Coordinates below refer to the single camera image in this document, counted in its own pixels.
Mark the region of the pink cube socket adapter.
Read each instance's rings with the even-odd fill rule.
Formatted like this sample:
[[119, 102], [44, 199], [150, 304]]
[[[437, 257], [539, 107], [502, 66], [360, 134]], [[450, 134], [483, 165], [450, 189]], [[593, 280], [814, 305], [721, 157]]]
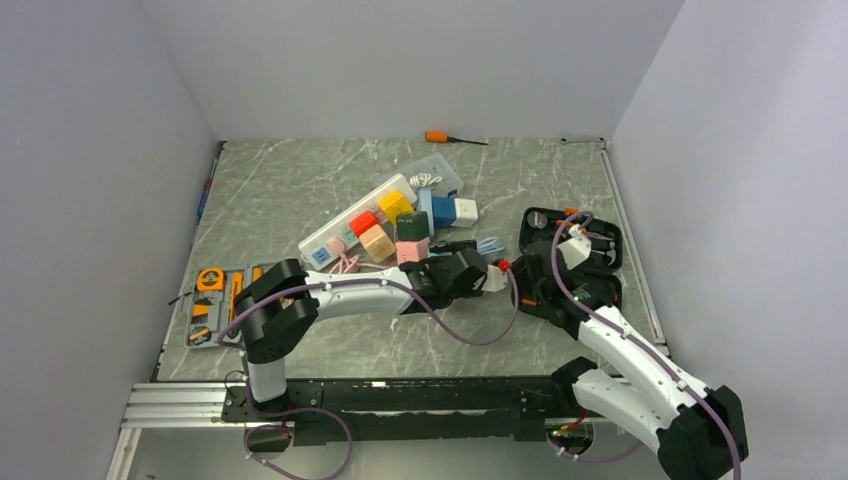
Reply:
[[417, 241], [398, 241], [395, 243], [398, 264], [419, 262], [429, 257], [429, 239]]

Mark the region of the blue cube socket adapter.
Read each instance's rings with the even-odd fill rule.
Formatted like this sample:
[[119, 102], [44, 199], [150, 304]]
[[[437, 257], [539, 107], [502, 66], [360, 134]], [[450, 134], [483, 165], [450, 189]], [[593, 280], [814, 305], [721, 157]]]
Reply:
[[436, 230], [452, 227], [457, 220], [456, 203], [452, 198], [434, 196], [431, 199], [431, 213]]

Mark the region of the white cube socket adapter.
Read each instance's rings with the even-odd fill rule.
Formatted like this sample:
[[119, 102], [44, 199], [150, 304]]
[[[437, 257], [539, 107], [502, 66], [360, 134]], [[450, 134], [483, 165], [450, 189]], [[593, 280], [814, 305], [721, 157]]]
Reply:
[[455, 219], [453, 227], [470, 227], [479, 219], [479, 211], [475, 200], [454, 198]]

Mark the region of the dark green cube adapter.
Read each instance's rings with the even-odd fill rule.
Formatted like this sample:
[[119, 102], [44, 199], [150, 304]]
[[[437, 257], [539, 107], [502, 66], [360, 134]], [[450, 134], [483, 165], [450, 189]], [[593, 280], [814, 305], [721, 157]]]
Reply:
[[426, 212], [400, 214], [396, 217], [396, 240], [398, 242], [419, 242], [431, 235], [429, 216]]

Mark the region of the beige cube socket adapter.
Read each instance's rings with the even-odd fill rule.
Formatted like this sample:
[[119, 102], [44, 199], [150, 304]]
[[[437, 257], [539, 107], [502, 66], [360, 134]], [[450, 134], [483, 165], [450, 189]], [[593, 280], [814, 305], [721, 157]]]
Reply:
[[380, 225], [374, 225], [363, 232], [359, 241], [374, 262], [384, 262], [396, 253], [394, 242]]

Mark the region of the light blue power strip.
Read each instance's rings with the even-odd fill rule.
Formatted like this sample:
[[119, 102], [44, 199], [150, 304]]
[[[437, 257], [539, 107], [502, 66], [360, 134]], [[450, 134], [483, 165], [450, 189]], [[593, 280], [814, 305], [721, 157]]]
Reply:
[[418, 191], [417, 210], [426, 214], [429, 237], [433, 237], [435, 234], [435, 226], [433, 214], [433, 195], [432, 189], [430, 187], [422, 187]]

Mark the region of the yellow cube socket adapter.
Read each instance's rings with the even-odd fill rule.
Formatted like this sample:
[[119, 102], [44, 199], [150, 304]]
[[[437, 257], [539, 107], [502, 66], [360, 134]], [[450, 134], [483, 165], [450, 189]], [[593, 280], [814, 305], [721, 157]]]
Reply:
[[380, 198], [377, 205], [394, 227], [397, 226], [399, 216], [416, 213], [410, 201], [397, 189], [389, 191], [385, 196]]

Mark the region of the red cube socket adapter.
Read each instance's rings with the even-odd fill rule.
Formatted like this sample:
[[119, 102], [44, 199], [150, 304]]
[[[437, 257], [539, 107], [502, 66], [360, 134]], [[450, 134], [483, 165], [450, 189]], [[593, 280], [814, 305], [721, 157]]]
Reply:
[[349, 222], [350, 229], [357, 238], [361, 237], [372, 227], [379, 225], [378, 218], [371, 211], [362, 212]]

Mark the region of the white power strip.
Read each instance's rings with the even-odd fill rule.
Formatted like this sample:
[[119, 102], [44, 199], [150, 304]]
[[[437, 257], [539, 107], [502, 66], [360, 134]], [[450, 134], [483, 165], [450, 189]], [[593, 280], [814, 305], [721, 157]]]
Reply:
[[385, 215], [378, 202], [393, 193], [400, 194], [411, 204], [417, 201], [417, 194], [407, 178], [402, 174], [395, 174], [301, 240], [298, 243], [301, 259], [317, 270], [331, 266], [342, 254], [359, 243], [358, 236], [351, 228], [351, 222], [363, 213], [370, 212], [384, 223]]

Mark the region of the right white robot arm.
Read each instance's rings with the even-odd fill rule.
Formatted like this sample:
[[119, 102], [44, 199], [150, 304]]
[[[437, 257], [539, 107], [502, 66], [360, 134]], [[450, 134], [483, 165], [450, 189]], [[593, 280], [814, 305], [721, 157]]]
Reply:
[[741, 400], [710, 387], [639, 334], [619, 308], [621, 285], [609, 273], [572, 273], [545, 241], [515, 262], [521, 310], [549, 321], [617, 372], [578, 357], [551, 376], [557, 411], [602, 415], [656, 454], [671, 479], [738, 479], [749, 454]]

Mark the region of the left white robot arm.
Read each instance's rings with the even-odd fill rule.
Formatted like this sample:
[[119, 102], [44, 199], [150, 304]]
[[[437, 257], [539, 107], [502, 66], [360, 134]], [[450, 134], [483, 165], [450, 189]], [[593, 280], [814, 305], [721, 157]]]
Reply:
[[234, 298], [248, 407], [264, 420], [285, 411], [285, 359], [315, 323], [372, 313], [433, 313], [456, 299], [481, 295], [488, 270], [473, 248], [367, 273], [308, 271], [294, 259], [275, 264]]

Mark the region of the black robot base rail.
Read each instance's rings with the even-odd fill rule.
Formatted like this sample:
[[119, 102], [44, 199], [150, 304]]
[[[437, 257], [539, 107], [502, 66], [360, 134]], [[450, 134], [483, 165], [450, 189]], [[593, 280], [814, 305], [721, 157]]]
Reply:
[[286, 395], [251, 408], [243, 386], [225, 388], [228, 424], [285, 422], [296, 446], [356, 441], [511, 438], [542, 442], [590, 417], [548, 376], [291, 380]]

